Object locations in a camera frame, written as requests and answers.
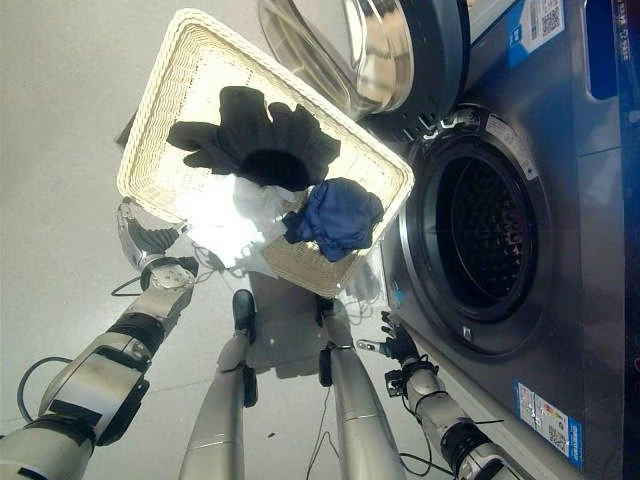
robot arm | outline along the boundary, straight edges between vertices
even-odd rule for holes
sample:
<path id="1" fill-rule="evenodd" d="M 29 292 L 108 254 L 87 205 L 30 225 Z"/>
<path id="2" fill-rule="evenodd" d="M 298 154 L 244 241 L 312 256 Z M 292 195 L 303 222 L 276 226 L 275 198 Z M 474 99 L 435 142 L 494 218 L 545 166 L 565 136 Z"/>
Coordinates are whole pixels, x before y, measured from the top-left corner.
<path id="1" fill-rule="evenodd" d="M 38 418 L 0 440 L 0 478 L 82 478 L 96 445 L 127 430 L 149 388 L 151 359 L 191 301 L 197 274 L 192 258 L 165 257 L 177 229 L 145 230 L 131 202 L 118 210 L 122 246 L 142 271 L 142 294 L 49 384 Z"/>
<path id="2" fill-rule="evenodd" d="M 502 448 L 480 431 L 447 393 L 438 367 L 420 357 L 397 315 L 384 312 L 390 335 L 384 343 L 358 340 L 359 348 L 377 351 L 400 362 L 402 370 L 385 375 L 389 395 L 405 396 L 426 437 L 459 480 L 528 480 L 531 477 Z"/>

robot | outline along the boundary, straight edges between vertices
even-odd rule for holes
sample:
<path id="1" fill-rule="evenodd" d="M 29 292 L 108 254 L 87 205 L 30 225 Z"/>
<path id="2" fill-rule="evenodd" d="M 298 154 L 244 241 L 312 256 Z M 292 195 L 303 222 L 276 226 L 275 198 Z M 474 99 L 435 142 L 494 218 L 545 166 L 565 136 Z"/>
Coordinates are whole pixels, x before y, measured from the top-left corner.
<path id="1" fill-rule="evenodd" d="M 149 388 L 145 372 L 190 303 L 198 263 L 166 255 L 186 226 L 147 230 L 134 217 L 133 204 L 125 199 L 118 208 L 118 229 L 125 256 L 141 272 L 143 292 L 53 379 L 37 418 L 0 440 L 3 480 L 81 479 L 95 447 L 109 445 L 126 432 Z M 384 410 L 347 325 L 330 299 L 317 297 L 317 312 L 327 345 L 319 356 L 320 383 L 335 388 L 342 478 L 406 478 Z M 256 335 L 249 291 L 234 294 L 233 317 L 234 332 L 219 355 L 184 456 L 181 480 L 244 478 L 242 414 L 258 399 L 255 371 L 246 364 Z M 400 369 L 385 375 L 387 390 L 406 399 L 455 478 L 530 479 L 449 396 L 438 367 L 419 356 L 401 318 L 385 312 L 382 320 L 388 338 L 359 340 L 357 346 L 400 363 Z"/>

lid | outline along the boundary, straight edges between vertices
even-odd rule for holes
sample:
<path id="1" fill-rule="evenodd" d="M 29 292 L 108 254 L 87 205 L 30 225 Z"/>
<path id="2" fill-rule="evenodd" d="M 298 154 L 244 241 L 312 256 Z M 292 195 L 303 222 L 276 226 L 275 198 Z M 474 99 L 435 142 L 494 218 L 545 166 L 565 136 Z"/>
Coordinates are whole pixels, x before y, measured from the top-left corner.
<path id="1" fill-rule="evenodd" d="M 381 138 L 434 130 L 469 64 L 465 0 L 263 0 L 280 63 Z"/>

floor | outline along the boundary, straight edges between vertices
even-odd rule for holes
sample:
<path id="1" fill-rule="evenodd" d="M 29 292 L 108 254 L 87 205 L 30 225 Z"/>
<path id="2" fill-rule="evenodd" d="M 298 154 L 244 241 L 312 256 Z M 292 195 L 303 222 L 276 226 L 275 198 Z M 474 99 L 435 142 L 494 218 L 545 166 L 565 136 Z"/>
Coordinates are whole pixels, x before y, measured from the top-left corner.
<path id="1" fill-rule="evenodd" d="M 200 8 L 268 50 L 256 3 L 162 0 L 151 8 L 141 0 L 84 0 L 61 8 L 55 0 L 2 2 L 0 433 L 24 424 L 15 391 L 25 369 L 44 356 L 76 356 L 127 306 L 126 299 L 109 296 L 135 276 L 116 231 L 121 152 L 114 138 L 136 109 L 173 13 Z M 189 253 L 188 243 L 180 248 Z M 244 416 L 246 477 L 304 478 L 325 395 L 316 375 L 313 299 L 284 282 L 216 274 L 198 287 L 156 355 L 150 394 L 131 428 L 118 443 L 96 450 L 86 479 L 177 478 L 231 333 L 231 296 L 247 285 L 261 313 L 250 360 L 259 371 L 260 398 Z M 354 338 L 381 339 L 382 299 L 373 307 L 344 301 Z M 279 314 L 283 307 L 286 316 Z M 362 358 L 400 450 L 425 456 L 418 425 L 384 391 L 384 372 L 395 364 L 374 354 Z M 34 373 L 26 391 L 31 412 L 58 368 Z M 325 422 L 336 438 L 334 408 L 330 395 Z M 337 459 L 323 447 L 311 478 L 338 474 Z M 429 478 L 449 477 L 434 472 Z"/>

washing machine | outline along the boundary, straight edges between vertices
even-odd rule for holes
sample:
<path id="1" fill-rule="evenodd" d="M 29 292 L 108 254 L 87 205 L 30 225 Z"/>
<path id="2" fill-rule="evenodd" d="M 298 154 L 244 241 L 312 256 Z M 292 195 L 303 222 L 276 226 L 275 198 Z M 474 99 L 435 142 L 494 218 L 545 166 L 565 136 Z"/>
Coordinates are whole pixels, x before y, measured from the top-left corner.
<path id="1" fill-rule="evenodd" d="M 261 21 L 413 168 L 392 307 L 587 478 L 637 478 L 638 3 L 269 0 Z"/>

